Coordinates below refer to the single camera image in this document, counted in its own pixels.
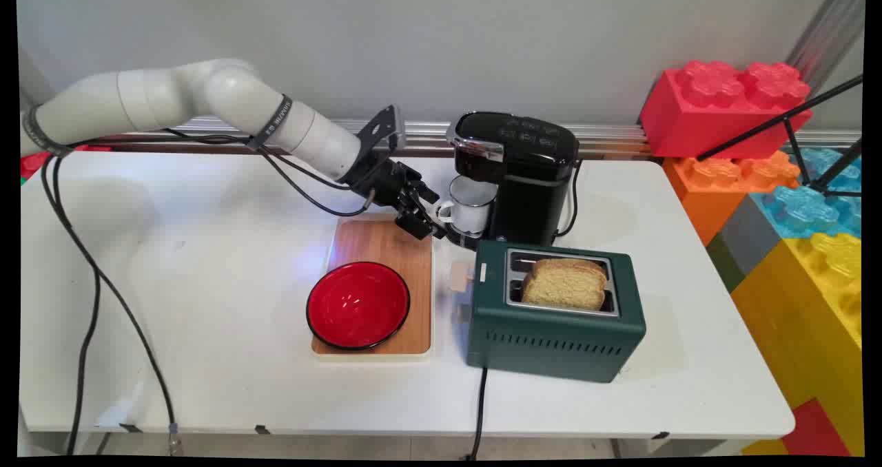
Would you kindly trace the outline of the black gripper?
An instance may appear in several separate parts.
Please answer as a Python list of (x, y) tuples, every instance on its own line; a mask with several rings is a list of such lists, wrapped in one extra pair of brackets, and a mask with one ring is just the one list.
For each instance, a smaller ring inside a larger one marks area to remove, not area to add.
[(439, 194), (422, 181), (410, 166), (388, 156), (363, 156), (347, 172), (347, 186), (362, 197), (373, 196), (373, 203), (397, 210), (395, 225), (412, 237), (444, 239), (447, 230), (435, 222), (421, 201), (434, 205)]

